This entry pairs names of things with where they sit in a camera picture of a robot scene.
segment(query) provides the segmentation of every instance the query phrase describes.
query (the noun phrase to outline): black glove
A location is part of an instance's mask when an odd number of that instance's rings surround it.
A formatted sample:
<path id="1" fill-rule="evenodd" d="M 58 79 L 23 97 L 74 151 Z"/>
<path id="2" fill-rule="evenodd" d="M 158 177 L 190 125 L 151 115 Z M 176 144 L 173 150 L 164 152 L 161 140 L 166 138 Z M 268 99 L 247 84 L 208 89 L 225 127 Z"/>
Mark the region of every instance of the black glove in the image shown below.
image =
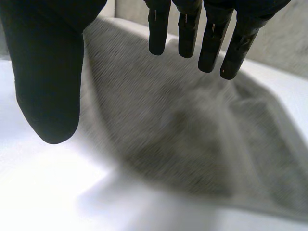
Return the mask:
<path id="1" fill-rule="evenodd" d="M 79 121 L 82 31 L 107 0 L 0 0 L 18 104 L 47 143 L 70 138 Z"/>
<path id="2" fill-rule="evenodd" d="M 167 16 L 171 0 L 144 0 L 150 8 L 149 25 L 150 41 L 160 40 L 160 43 L 150 42 L 150 52 L 156 55 L 163 53 L 167 37 Z M 234 33 L 220 69 L 220 75 L 225 79 L 233 79 L 240 69 L 257 33 L 276 12 L 285 7 L 291 0 L 204 0 L 207 23 L 203 37 L 198 68 L 203 72 L 214 69 L 223 39 L 226 34 L 233 10 L 237 11 L 237 23 Z M 201 0 L 173 0 L 179 18 L 179 54 L 190 58 L 193 54 L 198 22 L 201 11 Z M 153 12 L 165 12 L 156 15 Z M 163 33 L 155 33 L 153 23 L 159 22 Z"/>

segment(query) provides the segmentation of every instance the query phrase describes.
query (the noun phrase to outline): fingertip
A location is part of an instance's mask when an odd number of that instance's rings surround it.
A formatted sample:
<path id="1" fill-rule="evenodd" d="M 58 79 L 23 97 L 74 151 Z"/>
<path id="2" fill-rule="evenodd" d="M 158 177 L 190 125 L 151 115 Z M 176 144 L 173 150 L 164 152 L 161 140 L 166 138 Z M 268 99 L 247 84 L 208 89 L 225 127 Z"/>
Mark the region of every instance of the fingertip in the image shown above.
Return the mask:
<path id="1" fill-rule="evenodd" d="M 25 103 L 18 97 L 17 102 L 29 125 L 46 143 L 62 143 L 71 138 L 78 127 L 79 104 L 46 111 L 44 107 Z"/>

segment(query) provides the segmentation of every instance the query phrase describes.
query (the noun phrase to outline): glove finger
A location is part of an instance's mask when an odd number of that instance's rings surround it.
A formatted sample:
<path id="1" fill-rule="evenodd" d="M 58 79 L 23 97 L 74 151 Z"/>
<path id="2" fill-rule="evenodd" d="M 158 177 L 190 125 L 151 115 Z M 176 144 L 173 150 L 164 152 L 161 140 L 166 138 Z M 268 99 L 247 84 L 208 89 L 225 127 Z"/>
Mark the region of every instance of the glove finger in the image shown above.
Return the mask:
<path id="1" fill-rule="evenodd" d="M 233 79 L 257 33 L 290 0 L 236 0 L 237 23 L 220 69 L 221 77 Z"/>
<path id="2" fill-rule="evenodd" d="M 204 1 L 207 23 L 202 41 L 198 68 L 209 73 L 213 71 L 222 42 L 233 13 L 233 3 L 229 0 L 212 3 Z"/>
<path id="3" fill-rule="evenodd" d="M 238 73 L 257 33 L 273 15 L 262 18 L 250 17 L 237 13 L 237 22 L 230 41 L 226 56 L 221 65 L 220 76 L 233 79 Z"/>
<path id="4" fill-rule="evenodd" d="M 144 1 L 149 7 L 149 51 L 154 55 L 161 55 L 166 45 L 171 0 Z"/>
<path id="5" fill-rule="evenodd" d="M 18 104 L 48 143 L 75 132 L 79 120 L 83 39 L 42 2 L 0 1 Z"/>
<path id="6" fill-rule="evenodd" d="M 179 54 L 184 58 L 193 55 L 197 38 L 202 0 L 172 0 L 179 16 Z"/>

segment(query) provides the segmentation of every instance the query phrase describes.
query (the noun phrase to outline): white surface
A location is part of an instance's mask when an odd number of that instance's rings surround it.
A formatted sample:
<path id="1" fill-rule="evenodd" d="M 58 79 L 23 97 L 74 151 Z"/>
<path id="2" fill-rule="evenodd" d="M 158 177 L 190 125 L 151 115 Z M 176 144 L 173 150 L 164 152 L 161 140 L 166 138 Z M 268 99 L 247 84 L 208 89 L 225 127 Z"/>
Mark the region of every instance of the white surface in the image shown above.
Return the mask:
<path id="1" fill-rule="evenodd" d="M 148 31 L 129 22 L 123 25 L 135 27 L 136 33 Z M 266 67 L 245 62 L 243 69 L 250 68 L 256 72 L 254 78 L 279 94 L 290 112 L 295 110 L 292 116 L 307 135 L 308 110 L 301 95 L 308 90 L 307 82 L 275 70 L 276 77 L 268 76 Z M 10 62 L 0 61 L 0 76 L 0 230 L 308 231 L 308 224 L 149 188 L 116 163 L 94 158 L 98 150 L 88 145 L 79 129 L 62 144 L 44 143 L 17 105 Z"/>

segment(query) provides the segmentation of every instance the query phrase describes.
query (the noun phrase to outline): gray cloth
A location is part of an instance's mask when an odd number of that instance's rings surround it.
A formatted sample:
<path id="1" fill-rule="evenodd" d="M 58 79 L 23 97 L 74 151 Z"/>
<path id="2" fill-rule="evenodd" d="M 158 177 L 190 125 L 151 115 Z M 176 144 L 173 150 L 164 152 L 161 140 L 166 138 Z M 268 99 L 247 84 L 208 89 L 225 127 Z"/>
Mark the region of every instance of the gray cloth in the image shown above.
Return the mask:
<path id="1" fill-rule="evenodd" d="M 200 47 L 184 59 L 173 41 L 157 57 L 102 19 L 84 37 L 80 125 L 93 145 L 107 145 L 106 129 L 114 158 L 153 187 L 307 220 L 308 151 L 270 93 L 241 72 L 220 78 L 221 57 L 200 72 Z"/>

